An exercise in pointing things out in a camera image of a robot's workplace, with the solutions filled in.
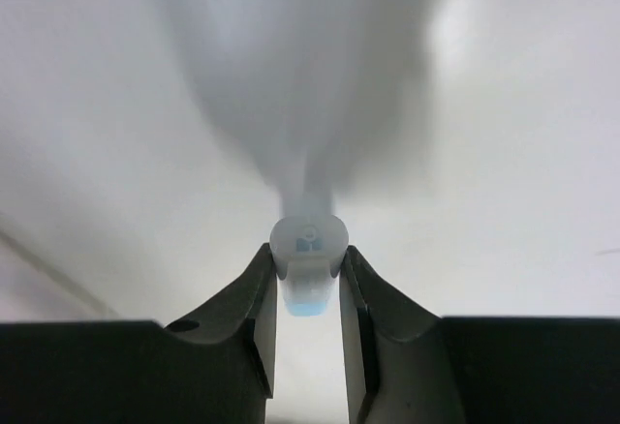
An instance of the white wall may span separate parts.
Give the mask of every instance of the white wall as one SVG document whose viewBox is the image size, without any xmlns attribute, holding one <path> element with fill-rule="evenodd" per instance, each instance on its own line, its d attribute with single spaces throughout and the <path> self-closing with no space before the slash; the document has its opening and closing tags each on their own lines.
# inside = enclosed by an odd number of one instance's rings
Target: white wall
<svg viewBox="0 0 620 424">
<path fill-rule="evenodd" d="M 121 316 L 170 321 L 278 217 L 262 116 L 334 112 L 337 214 L 409 296 L 618 316 L 617 0 L 331 2 L 179 0 L 202 54 L 163 0 L 0 0 L 2 229 Z M 335 304 L 278 328 L 270 413 L 344 422 Z"/>
<path fill-rule="evenodd" d="M 113 318 L 88 297 L 67 290 L 47 268 L 0 238 L 0 321 L 31 322 Z"/>
</svg>

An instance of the small hole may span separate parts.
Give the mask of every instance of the small hole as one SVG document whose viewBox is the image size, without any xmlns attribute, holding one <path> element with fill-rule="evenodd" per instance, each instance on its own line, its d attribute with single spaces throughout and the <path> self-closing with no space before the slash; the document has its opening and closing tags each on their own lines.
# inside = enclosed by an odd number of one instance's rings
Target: small hole
<svg viewBox="0 0 620 424">
<path fill-rule="evenodd" d="M 195 320 L 190 319 L 179 319 L 170 324 L 167 329 L 170 332 L 179 333 L 179 332 L 189 332 L 190 330 L 198 329 L 200 324 Z"/>
</svg>

